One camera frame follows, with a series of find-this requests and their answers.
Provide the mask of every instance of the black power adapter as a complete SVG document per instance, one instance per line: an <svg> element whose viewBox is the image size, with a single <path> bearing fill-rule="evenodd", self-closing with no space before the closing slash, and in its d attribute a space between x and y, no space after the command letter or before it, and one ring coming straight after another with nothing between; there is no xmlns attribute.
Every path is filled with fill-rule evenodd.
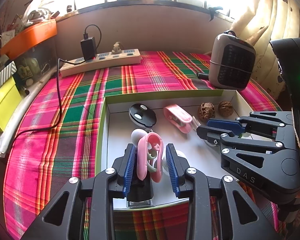
<svg viewBox="0 0 300 240"><path fill-rule="evenodd" d="M100 31L100 40L99 40L99 43L97 46L96 46L95 38L94 37L89 38L89 36L88 36L87 28L89 26L95 26ZM82 54L83 54L83 58L85 61L87 61L89 59L95 59L96 54L97 54L97 48L99 47L100 41L101 41L100 28L95 24L88 25L84 30L83 40L81 41L81 49L82 49Z"/></svg>

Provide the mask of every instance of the power strip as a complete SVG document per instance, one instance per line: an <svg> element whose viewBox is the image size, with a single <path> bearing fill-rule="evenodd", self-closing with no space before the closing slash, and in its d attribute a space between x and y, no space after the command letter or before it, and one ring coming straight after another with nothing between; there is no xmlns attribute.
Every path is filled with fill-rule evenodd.
<svg viewBox="0 0 300 240"><path fill-rule="evenodd" d="M71 60L72 63L83 61L83 58ZM140 52L137 49L126 49L120 54L112 54L112 52L97 54L95 59L87 60L80 65L71 65L65 63L60 69L62 77L86 72L90 70L96 70L106 67L115 67L123 65L139 64L141 61Z"/></svg>

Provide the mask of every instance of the beige curtain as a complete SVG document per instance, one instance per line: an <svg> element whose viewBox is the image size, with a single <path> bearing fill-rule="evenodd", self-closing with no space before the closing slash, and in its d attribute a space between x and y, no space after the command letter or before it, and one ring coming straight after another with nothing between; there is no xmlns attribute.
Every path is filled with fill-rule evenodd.
<svg viewBox="0 0 300 240"><path fill-rule="evenodd" d="M251 77L277 99L285 85L269 41L300 37L298 5L294 0L249 0L231 29L254 45L257 56Z"/></svg>

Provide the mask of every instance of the pink plastic clip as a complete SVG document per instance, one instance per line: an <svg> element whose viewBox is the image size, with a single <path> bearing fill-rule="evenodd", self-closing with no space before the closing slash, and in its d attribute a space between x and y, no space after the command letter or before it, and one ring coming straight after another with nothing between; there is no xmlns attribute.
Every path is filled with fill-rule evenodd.
<svg viewBox="0 0 300 240"><path fill-rule="evenodd" d="M151 178L154 182L160 182L162 177L163 142L161 137L155 132L150 132L143 136L138 143L137 176L139 179L144 180L147 175L148 143L158 152L156 172L151 173Z"/></svg>
<svg viewBox="0 0 300 240"><path fill-rule="evenodd" d="M177 104L172 104L163 108L163 114L167 120L176 126L181 132L191 131L192 117Z"/></svg>

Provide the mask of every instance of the tablecloth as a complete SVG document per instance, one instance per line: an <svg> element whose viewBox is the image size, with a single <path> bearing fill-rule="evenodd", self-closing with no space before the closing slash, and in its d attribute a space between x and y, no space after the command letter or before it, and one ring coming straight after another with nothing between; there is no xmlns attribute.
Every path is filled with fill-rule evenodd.
<svg viewBox="0 0 300 240"><path fill-rule="evenodd" d="M10 153L4 181L7 230L20 239L36 215L72 176L94 176L97 132L104 96L164 90L214 89L195 73L207 72L209 56L177 52L142 52L141 63L79 73L60 79L62 121L53 130L26 133L17 138ZM275 101L251 80L240 94L255 111L279 111ZM56 78L33 101L18 132L42 128L58 119ZM250 188L242 185L254 199ZM211 199L215 211L215 200ZM118 239L184 239L188 204L143 211L115 212ZM262 210L278 232L276 205ZM88 233L86 213L85 238ZM213 224L216 225L213 213ZM214 239L217 239L214 227Z"/></svg>

